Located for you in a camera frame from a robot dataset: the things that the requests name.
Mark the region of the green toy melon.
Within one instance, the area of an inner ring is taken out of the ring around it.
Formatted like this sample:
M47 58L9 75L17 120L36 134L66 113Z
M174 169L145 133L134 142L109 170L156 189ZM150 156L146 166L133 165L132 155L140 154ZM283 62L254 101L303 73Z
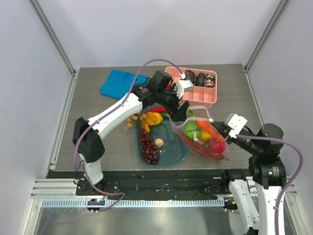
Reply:
M197 125L196 121L189 121L184 126L183 132L186 137L194 141L199 141L202 129Z

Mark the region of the yellow toy mango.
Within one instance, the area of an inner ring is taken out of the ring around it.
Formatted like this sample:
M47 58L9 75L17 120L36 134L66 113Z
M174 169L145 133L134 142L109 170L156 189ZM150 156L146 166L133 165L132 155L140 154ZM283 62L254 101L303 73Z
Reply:
M205 131L202 131L199 140L202 142L208 142L211 139L211 135Z

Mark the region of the red toy apple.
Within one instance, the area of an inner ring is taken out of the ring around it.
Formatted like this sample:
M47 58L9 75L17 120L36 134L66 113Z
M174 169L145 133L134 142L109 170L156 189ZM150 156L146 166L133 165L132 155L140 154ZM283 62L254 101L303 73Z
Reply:
M226 144L224 141L210 139L208 142L208 148L214 154L222 154L226 149Z

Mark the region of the orange toy carrot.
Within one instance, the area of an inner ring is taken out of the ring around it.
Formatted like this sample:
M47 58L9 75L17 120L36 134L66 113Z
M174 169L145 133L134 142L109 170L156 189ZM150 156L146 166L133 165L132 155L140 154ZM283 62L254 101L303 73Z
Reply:
M211 135L211 139L217 139L220 141L224 141L224 138L217 132L217 130L208 122L204 120L197 120L197 125L202 129L202 131L205 131Z

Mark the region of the clear zip top bag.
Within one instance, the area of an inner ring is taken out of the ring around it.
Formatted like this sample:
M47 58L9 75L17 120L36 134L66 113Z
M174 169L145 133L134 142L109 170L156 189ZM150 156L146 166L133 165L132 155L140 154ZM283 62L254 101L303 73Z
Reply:
M194 153L217 162L229 161L227 144L213 126L213 118L205 106L188 107L184 113L169 116L172 130Z

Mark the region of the red toy lobster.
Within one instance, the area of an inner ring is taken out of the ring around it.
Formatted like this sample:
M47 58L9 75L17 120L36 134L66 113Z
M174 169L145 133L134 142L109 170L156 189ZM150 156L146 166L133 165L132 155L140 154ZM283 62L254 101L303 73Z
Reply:
M202 157L215 160L215 161L230 161L230 159L227 156L225 156L223 153L222 154L212 153L208 147L191 140L190 138L185 136L181 131L176 130L175 133L182 139L182 141L187 145L187 147L191 149L191 151L193 151L194 153Z

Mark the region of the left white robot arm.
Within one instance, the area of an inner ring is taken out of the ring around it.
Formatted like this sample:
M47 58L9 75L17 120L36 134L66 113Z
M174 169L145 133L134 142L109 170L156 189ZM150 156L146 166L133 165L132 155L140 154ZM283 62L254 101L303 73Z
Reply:
M193 90L192 82L181 73L181 79L173 82L170 74L158 70L147 84L134 85L114 105L102 113L85 120L79 118L75 122L73 144L74 157L83 162L85 177L89 179L87 189L93 195L100 195L104 189L104 175L100 159L105 153L102 140L106 135L126 118L154 104L165 108L173 121L185 121L189 102L179 104L183 95Z

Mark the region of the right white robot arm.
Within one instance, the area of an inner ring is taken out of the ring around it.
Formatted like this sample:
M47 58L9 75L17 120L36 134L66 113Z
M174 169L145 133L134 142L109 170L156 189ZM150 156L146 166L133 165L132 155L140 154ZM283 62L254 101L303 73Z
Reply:
M234 197L246 235L285 234L283 203L287 187L287 172L280 158L283 131L275 124L264 124L257 134L240 124L243 117L233 116L213 126L226 139L245 150L251 157L248 169L257 192L255 206L246 176L240 170L225 170L221 188Z

